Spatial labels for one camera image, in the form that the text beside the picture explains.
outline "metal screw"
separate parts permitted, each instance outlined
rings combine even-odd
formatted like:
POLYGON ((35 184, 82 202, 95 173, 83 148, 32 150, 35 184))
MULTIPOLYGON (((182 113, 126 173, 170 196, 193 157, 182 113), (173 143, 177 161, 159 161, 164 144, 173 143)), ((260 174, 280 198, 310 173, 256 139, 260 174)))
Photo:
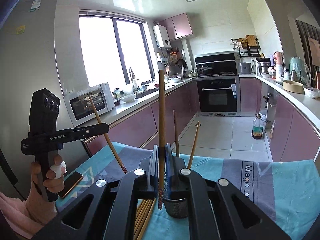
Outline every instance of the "metal screw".
POLYGON ((144 170, 143 169, 136 169, 134 171, 134 174, 136 174, 137 176, 141 176, 144 174, 144 170))
POLYGON ((182 175, 189 175, 191 173, 191 171, 187 168, 183 168, 183 169, 181 169, 180 173, 182 175))
POLYGON ((99 179, 99 180, 97 180, 96 185, 98 187, 103 187, 104 185, 106 185, 106 183, 107 182, 104 179, 99 179))
POLYGON ((229 181, 227 181, 226 179, 219 179, 218 180, 219 185, 221 186, 228 186, 229 181))

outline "window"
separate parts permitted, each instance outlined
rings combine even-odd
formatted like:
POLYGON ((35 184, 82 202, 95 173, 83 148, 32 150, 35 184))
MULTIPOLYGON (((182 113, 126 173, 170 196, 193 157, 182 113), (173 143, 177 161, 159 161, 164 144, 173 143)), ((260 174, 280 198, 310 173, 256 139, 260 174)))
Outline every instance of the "window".
POLYGON ((80 40, 90 87, 108 82, 110 89, 154 78, 141 23, 108 17, 80 17, 80 40))

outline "blue tablecloth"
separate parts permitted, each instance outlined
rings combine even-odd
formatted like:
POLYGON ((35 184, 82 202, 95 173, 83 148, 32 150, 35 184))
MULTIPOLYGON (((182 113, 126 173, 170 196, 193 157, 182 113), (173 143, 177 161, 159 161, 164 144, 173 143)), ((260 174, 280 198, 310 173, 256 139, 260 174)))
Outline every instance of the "blue tablecloth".
MULTIPOLYGON (((152 151, 114 143, 127 170, 139 166, 152 151)), ((189 155, 180 154, 188 163, 189 155)), ((292 240, 300 240, 320 213, 320 178, 312 160, 287 163, 255 163, 241 160, 194 156, 192 170, 205 179, 226 178, 246 193, 292 240)), ((68 196, 57 201, 62 210, 98 178, 119 179, 123 172, 108 146, 76 171, 84 179, 68 196)), ((165 208, 154 208, 143 240, 189 239, 188 219, 174 219, 165 208)))

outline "white bowl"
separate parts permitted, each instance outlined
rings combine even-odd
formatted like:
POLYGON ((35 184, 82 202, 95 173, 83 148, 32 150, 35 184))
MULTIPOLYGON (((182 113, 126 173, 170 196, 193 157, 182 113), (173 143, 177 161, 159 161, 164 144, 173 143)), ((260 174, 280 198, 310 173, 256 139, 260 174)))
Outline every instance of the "white bowl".
POLYGON ((169 78, 168 82, 169 83, 178 83, 181 81, 181 77, 175 77, 175 78, 169 78))
POLYGON ((303 86, 304 94, 309 98, 318 98, 320 97, 320 90, 313 87, 303 86))
POLYGON ((136 99, 137 94, 130 94, 124 97, 121 97, 120 99, 126 103, 132 102, 136 99))
POLYGON ((262 73, 261 76, 262 76, 263 78, 269 78, 269 77, 270 77, 270 74, 262 73))

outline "metal mesh basket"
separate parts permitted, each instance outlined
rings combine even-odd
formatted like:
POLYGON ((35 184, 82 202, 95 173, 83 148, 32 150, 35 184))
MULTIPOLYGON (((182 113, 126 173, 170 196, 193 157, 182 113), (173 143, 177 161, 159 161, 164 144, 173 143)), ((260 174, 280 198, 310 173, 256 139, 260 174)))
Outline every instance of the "metal mesh basket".
POLYGON ((164 190, 163 190, 163 204, 166 212, 173 218, 188 217, 187 199, 169 199, 167 190, 167 176, 164 175, 164 190))

